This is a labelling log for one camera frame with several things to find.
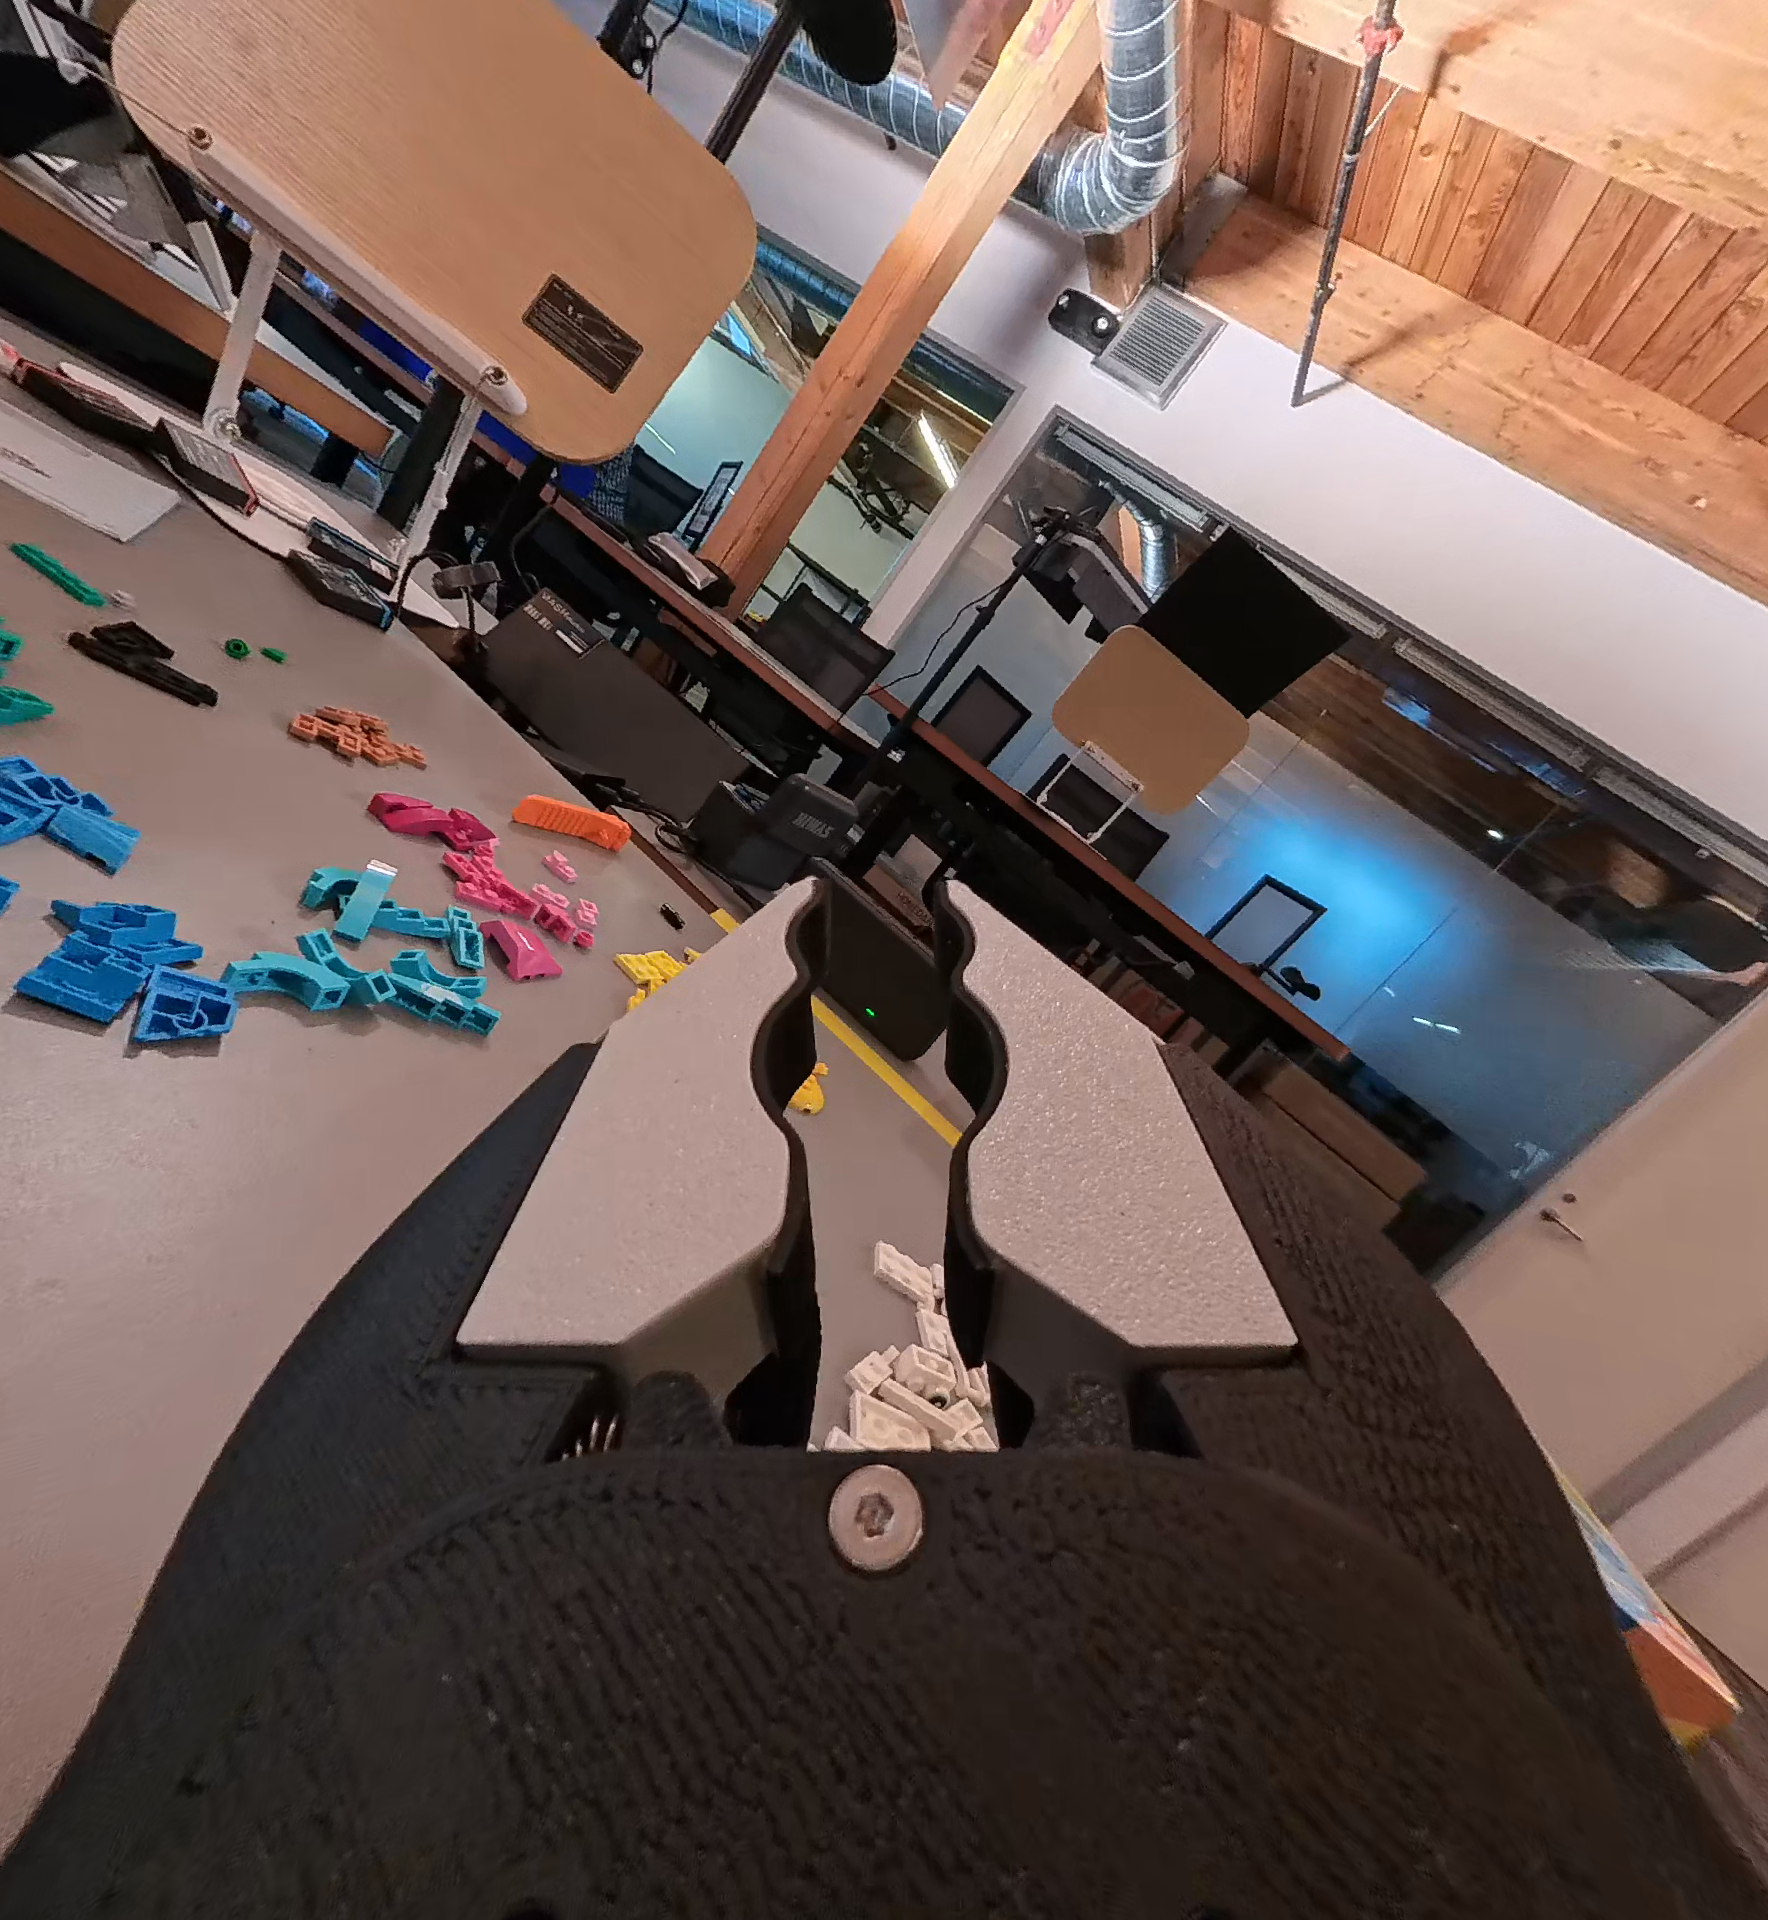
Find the pile of blue bricks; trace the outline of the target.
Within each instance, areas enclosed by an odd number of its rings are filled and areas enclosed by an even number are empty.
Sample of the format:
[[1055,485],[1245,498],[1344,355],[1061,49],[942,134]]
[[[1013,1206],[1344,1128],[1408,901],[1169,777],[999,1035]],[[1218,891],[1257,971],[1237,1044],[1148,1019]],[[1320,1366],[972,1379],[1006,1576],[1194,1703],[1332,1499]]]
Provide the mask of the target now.
[[[44,837],[96,877],[118,877],[137,850],[137,819],[114,800],[38,769],[32,753],[0,753],[0,850]],[[77,1013],[94,1031],[126,1013],[126,1044],[221,1044],[233,1031],[249,971],[194,976],[204,941],[174,930],[174,903],[142,901],[55,901],[57,941],[14,976],[14,996]]]

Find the pile of coral bricks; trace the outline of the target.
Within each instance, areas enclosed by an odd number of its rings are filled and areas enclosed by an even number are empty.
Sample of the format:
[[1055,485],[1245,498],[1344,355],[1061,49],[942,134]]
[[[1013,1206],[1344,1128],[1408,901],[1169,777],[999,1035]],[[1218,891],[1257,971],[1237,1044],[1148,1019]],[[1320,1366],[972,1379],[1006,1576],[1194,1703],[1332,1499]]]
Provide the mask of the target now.
[[423,753],[363,706],[297,706],[288,738],[328,745],[341,761],[373,761],[373,769],[423,769]]

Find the black flag panel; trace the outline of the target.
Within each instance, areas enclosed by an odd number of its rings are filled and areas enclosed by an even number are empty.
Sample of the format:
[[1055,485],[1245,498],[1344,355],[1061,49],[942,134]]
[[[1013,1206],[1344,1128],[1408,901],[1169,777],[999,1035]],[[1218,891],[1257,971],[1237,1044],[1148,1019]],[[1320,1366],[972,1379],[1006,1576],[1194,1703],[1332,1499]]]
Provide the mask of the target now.
[[1133,617],[1169,658],[1183,658],[1237,719],[1274,706],[1301,669],[1345,645],[1249,531],[1204,541],[1194,561]]

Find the orange brick separator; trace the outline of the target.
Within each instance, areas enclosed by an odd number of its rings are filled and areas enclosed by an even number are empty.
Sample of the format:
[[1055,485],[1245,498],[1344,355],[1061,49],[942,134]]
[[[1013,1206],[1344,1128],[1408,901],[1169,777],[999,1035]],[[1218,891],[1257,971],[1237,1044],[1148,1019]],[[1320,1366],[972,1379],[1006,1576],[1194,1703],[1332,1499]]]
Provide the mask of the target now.
[[601,850],[622,850],[622,842],[633,842],[633,819],[608,817],[608,804],[589,804],[589,800],[543,800],[543,792],[527,792],[527,800],[508,804],[508,819],[557,830],[557,837],[580,837],[580,842],[601,842]]

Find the pile of yellow bricks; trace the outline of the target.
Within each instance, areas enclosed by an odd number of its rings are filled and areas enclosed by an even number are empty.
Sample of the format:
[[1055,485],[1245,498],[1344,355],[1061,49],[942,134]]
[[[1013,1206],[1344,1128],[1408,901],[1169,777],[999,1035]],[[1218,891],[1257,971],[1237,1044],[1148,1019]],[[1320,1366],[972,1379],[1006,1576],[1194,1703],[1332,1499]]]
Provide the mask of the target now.
[[[633,1002],[644,1002],[664,979],[680,979],[688,971],[700,963],[700,941],[688,941],[688,951],[618,951],[618,971],[622,971],[622,979],[633,979],[633,996],[622,996],[622,1013]],[[810,1082],[788,1100],[791,1109],[824,1109],[824,1061],[810,1063]]]

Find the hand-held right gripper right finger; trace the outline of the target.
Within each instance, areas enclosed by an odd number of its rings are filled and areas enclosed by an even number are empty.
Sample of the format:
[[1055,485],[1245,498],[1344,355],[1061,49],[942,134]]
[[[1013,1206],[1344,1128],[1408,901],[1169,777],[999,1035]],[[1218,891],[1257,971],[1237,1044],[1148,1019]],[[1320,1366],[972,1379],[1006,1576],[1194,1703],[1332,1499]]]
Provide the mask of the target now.
[[1295,1366],[1289,1302],[1183,1105],[1169,1044],[980,891],[935,882],[942,1077],[971,1100],[942,1194],[942,1317],[1020,1444],[1077,1388]]

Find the pile of white bricks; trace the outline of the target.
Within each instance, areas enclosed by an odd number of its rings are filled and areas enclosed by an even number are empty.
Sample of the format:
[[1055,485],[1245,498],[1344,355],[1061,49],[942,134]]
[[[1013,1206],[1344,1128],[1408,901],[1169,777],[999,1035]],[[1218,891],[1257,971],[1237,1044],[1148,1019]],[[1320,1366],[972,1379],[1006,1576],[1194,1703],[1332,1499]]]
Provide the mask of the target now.
[[942,1261],[871,1245],[824,1302],[815,1452],[999,1452],[988,1369],[961,1355]]

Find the hanging metal rod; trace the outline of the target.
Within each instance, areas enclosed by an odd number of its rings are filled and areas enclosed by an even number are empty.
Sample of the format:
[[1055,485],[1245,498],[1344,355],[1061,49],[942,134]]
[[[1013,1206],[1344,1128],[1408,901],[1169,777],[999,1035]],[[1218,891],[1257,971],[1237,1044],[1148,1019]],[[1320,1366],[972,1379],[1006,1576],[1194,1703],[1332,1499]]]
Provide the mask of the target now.
[[1310,278],[1310,318],[1301,318],[1289,413],[1295,413],[1301,388],[1310,388],[1310,355],[1320,355],[1320,327],[1327,327],[1327,296],[1332,296],[1332,248],[1344,248],[1344,226],[1345,226],[1353,163],[1363,163],[1363,134],[1371,134],[1378,62],[1401,49],[1401,7],[1378,0],[1378,7],[1353,19],[1353,49],[1363,49],[1363,72],[1353,72],[1353,92],[1345,92],[1345,134],[1344,134],[1344,165],[1332,165],[1332,203],[1327,203],[1327,244],[1320,244],[1320,278]]

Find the black light stand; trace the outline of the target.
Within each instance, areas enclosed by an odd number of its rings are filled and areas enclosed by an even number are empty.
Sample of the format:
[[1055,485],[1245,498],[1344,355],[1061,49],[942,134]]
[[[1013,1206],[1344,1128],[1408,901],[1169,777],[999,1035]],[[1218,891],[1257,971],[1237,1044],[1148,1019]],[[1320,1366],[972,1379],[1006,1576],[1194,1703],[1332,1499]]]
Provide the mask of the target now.
[[1089,850],[1077,850],[1065,819],[1055,819],[1038,800],[999,787],[988,753],[971,753],[928,719],[935,688],[971,664],[971,645],[980,639],[980,622],[1006,606],[1013,589],[1045,594],[1065,622],[1089,617],[1096,639],[1114,639],[1117,622],[1133,622],[1148,606],[1142,589],[1131,579],[1131,561],[1114,558],[1114,541],[1096,531],[1096,517],[1065,517],[1065,507],[1029,517],[1013,572],[971,606],[971,630],[935,664],[916,669],[916,700],[893,706],[886,745],[860,761],[860,777],[886,787],[886,804],[848,842],[848,863],[838,863],[848,877],[871,877],[906,830],[918,842],[942,842],[942,869],[961,869],[972,842],[1029,842],[1061,877],[1077,863],[1084,869],[1114,863],[1117,882],[1133,882],[1148,869],[1148,850],[1169,842],[1169,830],[1148,830],[1131,800],[1089,837]]

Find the pile of turquoise bricks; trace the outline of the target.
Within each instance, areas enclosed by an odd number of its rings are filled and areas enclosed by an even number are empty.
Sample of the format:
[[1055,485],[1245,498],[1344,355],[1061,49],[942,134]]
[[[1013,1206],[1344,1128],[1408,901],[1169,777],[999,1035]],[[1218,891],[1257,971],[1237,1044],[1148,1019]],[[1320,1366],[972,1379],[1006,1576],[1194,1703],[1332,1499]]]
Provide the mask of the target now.
[[297,996],[304,1013],[409,1013],[423,1031],[498,1035],[487,930],[475,903],[419,913],[394,869],[313,869],[304,913],[328,913],[288,951],[221,971],[227,996]]

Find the black power box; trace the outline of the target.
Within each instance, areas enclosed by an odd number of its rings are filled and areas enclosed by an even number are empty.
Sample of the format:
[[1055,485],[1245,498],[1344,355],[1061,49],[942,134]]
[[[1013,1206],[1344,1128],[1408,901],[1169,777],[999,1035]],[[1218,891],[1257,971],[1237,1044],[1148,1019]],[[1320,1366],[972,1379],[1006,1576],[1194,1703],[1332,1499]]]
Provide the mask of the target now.
[[824,877],[824,996],[893,1061],[918,1061],[955,1019],[928,941],[848,877]]

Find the wooden ceiling beam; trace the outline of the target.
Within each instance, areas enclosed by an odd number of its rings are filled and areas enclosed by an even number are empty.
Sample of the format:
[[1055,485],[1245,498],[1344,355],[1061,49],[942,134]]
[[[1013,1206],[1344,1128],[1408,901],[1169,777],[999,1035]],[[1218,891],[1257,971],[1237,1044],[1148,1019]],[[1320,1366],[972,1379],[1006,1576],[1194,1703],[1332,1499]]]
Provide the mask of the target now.
[[1077,92],[1096,77],[1096,0],[1038,0],[988,82],[972,92],[961,134],[935,153],[918,198],[906,203],[902,239],[854,293],[848,318],[832,327],[824,355],[810,363],[799,393],[771,428],[758,458],[743,462],[740,498],[726,506],[700,558],[729,579],[729,617],[755,603],[788,541],[799,531],[810,506],[824,498],[832,462],[893,388],[902,355],[935,318],[942,293],[961,278],[971,248],[1006,215],[1013,179],[1065,118]]

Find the wall air vent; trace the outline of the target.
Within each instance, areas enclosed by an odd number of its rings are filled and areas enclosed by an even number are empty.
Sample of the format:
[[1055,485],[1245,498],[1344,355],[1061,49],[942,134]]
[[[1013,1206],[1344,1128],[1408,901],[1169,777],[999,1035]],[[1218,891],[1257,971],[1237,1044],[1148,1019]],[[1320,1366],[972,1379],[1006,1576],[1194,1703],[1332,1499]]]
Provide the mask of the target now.
[[1183,380],[1204,363],[1204,348],[1229,335],[1229,318],[1169,278],[1148,278],[1089,355],[1114,388],[1169,413]]

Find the teal plate brick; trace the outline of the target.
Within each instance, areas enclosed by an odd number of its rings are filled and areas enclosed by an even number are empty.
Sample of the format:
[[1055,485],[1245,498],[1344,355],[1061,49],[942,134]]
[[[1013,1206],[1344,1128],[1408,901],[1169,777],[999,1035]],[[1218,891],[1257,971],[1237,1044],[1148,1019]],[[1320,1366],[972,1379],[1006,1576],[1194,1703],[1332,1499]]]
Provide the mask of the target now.
[[77,579],[55,551],[38,541],[5,541],[14,561],[32,561],[44,589],[57,589],[82,606],[105,606],[105,594],[94,579]]

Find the pile of pink bricks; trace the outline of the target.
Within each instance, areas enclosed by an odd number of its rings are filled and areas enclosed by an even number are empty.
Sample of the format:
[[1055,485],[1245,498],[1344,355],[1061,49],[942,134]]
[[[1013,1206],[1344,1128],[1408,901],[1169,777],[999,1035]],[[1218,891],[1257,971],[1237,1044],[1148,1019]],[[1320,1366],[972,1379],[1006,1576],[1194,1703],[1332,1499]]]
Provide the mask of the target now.
[[593,901],[560,901],[557,882],[508,882],[498,863],[498,830],[468,804],[435,804],[409,792],[373,792],[363,817],[394,837],[435,837],[451,877],[444,941],[460,971],[506,971],[508,979],[560,976],[560,941],[593,941]]

